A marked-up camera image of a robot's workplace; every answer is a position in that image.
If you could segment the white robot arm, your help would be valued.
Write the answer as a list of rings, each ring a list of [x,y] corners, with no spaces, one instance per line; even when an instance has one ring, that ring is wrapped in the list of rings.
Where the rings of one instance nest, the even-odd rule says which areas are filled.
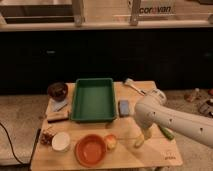
[[[167,108],[166,101],[161,90],[148,91],[134,107],[137,125],[147,130],[156,123],[213,148],[213,119]]]

